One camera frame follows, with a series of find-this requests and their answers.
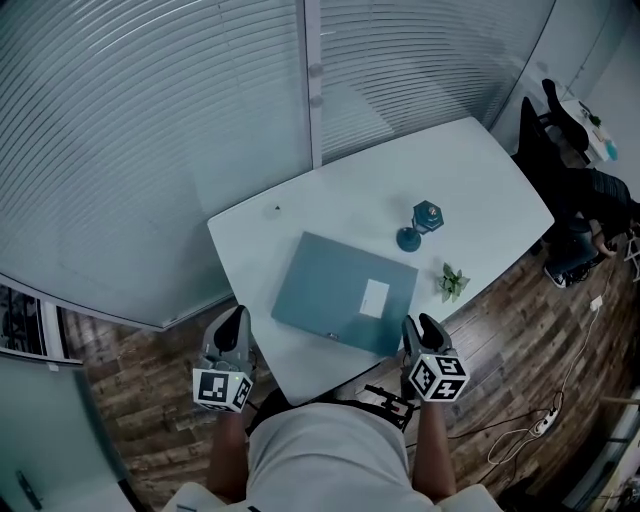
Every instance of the white table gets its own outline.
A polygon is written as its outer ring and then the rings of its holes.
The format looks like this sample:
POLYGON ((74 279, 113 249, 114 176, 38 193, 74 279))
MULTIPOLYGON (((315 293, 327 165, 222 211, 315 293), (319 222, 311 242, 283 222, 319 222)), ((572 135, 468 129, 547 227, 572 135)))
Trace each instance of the white table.
POLYGON ((589 147, 585 151, 585 154, 589 159, 589 165, 587 167, 591 168, 598 165, 600 162, 611 160, 609 152, 607 151, 607 145, 605 144, 607 139, 611 139, 607 130, 605 130, 602 125, 600 125, 600 128, 597 128, 589 120, 589 117, 584 115, 582 112, 583 108, 580 106, 579 100, 563 101, 560 105, 567 114, 584 127, 587 135, 589 136, 589 147), (596 132, 600 133, 603 140, 598 138, 596 132))
POLYGON ((466 118, 303 174, 213 217, 208 227, 273 375, 289 401, 300 404, 380 361, 271 318, 303 231, 418 268, 410 313, 442 321, 552 223, 509 155, 475 119, 466 118), (425 235, 417 252, 405 253, 396 245, 396 232, 410 224, 413 206, 424 199, 442 208, 444 226, 425 235), (471 278, 455 303, 443 304, 436 285, 445 261, 471 278))

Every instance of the hand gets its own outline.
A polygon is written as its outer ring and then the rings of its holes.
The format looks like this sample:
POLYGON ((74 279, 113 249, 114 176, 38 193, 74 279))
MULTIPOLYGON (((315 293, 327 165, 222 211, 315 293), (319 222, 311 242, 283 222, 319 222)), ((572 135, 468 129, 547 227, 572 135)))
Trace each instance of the hand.
POLYGON ((602 231, 600 231, 600 233, 598 233, 597 235, 594 235, 591 239, 591 243, 596 249, 598 249, 598 252, 605 255, 607 258, 613 258, 616 255, 616 252, 609 250, 605 242, 606 240, 602 231))

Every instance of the black office chair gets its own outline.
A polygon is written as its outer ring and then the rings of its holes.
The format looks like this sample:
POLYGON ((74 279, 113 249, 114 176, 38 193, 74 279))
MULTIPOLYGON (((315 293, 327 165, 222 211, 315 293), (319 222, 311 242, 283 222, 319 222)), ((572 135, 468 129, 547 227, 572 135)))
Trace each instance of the black office chair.
POLYGON ((549 138, 529 98, 522 100, 518 152, 513 161, 529 180, 555 220, 545 233, 546 241, 563 238, 569 230, 584 229, 582 219, 575 219, 574 211, 557 191, 557 175, 567 170, 560 158, 560 150, 549 138))
POLYGON ((553 214, 556 199, 550 184, 554 172, 565 169, 565 165, 526 96, 520 110, 518 152, 512 158, 553 214))
POLYGON ((589 158, 585 151, 589 148, 589 135, 578 121, 571 117, 560 105, 556 93, 556 84, 548 78, 542 81, 542 88, 547 95, 547 104, 550 112, 539 117, 542 126, 557 126, 567 139, 567 142, 579 153, 580 157, 587 163, 589 158))

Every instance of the seated person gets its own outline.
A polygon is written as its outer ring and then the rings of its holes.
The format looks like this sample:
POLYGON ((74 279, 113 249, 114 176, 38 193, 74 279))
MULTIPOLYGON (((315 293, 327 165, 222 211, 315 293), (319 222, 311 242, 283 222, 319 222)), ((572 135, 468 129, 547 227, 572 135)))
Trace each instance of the seated person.
POLYGON ((248 457, 242 416, 218 415, 207 481, 213 494, 199 502, 198 511, 500 510, 481 485, 456 492, 438 403, 421 404, 410 481, 404 435, 382 407, 356 401, 286 404, 283 412, 261 414, 267 401, 247 430, 248 457))
POLYGON ((565 272, 598 253, 615 256, 605 244, 638 227, 634 219, 640 219, 640 204, 631 199, 622 180, 596 169, 564 169, 559 173, 557 193, 566 203, 569 217, 562 228, 569 232, 570 240, 566 251, 547 260, 544 271, 558 288, 564 288, 565 272))

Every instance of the forearm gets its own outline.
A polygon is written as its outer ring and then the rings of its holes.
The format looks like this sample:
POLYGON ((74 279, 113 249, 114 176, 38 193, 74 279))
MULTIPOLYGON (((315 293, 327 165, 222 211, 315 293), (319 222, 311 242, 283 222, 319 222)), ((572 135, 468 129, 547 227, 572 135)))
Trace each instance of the forearm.
POLYGON ((616 253, 614 251, 610 251, 609 249, 607 249, 606 238, 604 236, 604 232, 603 231, 600 231, 599 233, 596 233, 591 238, 591 244, 596 249, 598 249, 598 252, 604 254, 608 258, 613 258, 616 255, 616 253))
POLYGON ((424 402, 420 408, 413 488, 436 503, 456 493, 447 428, 438 403, 424 402))
POLYGON ((207 488, 231 503, 245 499, 249 466, 240 414, 221 413, 213 429, 207 488))

